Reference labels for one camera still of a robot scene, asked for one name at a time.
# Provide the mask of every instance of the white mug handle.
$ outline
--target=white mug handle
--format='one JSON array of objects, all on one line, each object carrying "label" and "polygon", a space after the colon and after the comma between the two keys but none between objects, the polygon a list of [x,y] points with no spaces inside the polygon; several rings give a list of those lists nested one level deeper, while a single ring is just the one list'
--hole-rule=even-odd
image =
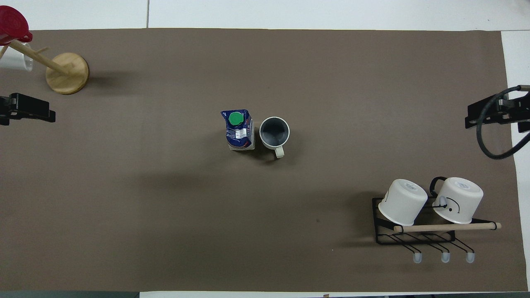
[{"label": "white mug handle", "polygon": [[274,152],[276,152],[276,158],[282,158],[284,157],[284,148],[282,146],[274,149]]}]

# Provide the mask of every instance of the white tile floor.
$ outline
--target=white tile floor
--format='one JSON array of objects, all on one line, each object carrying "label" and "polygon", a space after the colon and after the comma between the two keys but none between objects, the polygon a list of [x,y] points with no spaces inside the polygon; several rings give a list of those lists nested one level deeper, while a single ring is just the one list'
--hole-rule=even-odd
[{"label": "white tile floor", "polygon": [[[4,0],[2,5],[12,6],[22,12],[30,30],[149,26],[503,31],[508,86],[530,84],[530,31],[523,31],[530,30],[528,0]],[[522,135],[514,128],[512,138],[515,143]],[[527,277],[530,277],[530,145],[515,155],[515,162]],[[142,293],[142,298],[197,295],[205,296],[200,292],[156,292]],[[207,296],[233,295],[209,292]],[[260,293],[245,295],[259,297]],[[319,295],[321,293],[266,294],[267,297]]]}]

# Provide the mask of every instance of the wooden pole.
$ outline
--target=wooden pole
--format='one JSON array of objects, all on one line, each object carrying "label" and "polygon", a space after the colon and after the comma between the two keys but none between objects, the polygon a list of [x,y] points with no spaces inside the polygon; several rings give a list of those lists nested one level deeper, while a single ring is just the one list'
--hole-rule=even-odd
[{"label": "wooden pole", "polygon": [[475,224],[429,224],[429,225],[411,225],[411,226],[394,226],[394,232],[434,232],[434,231],[460,231],[460,230],[493,230],[500,229],[500,223],[475,223]]},{"label": "wooden pole", "polygon": [[9,44],[10,47],[12,47],[13,49],[23,53],[24,55],[26,56],[29,56],[31,58],[33,58],[33,60],[39,62],[39,63],[42,63],[46,66],[48,66],[49,68],[63,74],[63,75],[68,75],[68,70],[64,67],[64,66],[60,66],[59,64],[53,62],[52,60],[50,60],[49,58],[37,53],[36,51],[32,50],[30,47],[27,47],[25,45],[23,45],[20,41],[18,40],[13,40],[11,41],[11,43]]},{"label": "wooden pole", "polygon": [[3,46],[0,50],[0,59],[2,59],[2,57],[4,56],[5,51],[7,51],[7,46]]}]

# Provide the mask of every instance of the barcode label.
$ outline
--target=barcode label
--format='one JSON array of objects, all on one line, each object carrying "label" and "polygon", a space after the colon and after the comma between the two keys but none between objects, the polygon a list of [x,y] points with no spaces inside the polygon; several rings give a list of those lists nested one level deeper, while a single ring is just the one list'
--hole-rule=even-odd
[{"label": "barcode label", "polygon": [[246,137],[246,128],[235,130],[235,138],[240,139],[244,137]]}]

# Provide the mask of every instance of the wooden mug tree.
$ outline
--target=wooden mug tree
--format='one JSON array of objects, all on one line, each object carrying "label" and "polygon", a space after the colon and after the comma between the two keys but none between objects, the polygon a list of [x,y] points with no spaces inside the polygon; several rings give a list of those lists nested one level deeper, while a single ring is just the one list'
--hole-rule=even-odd
[{"label": "wooden mug tree", "polygon": [[24,16],[12,7],[0,6],[0,46],[4,46],[2,54],[9,46],[47,66],[46,82],[57,93],[73,94],[85,86],[89,79],[89,66],[83,57],[67,52],[49,59],[41,54],[48,48],[35,51],[22,43],[31,40],[32,34]]}]

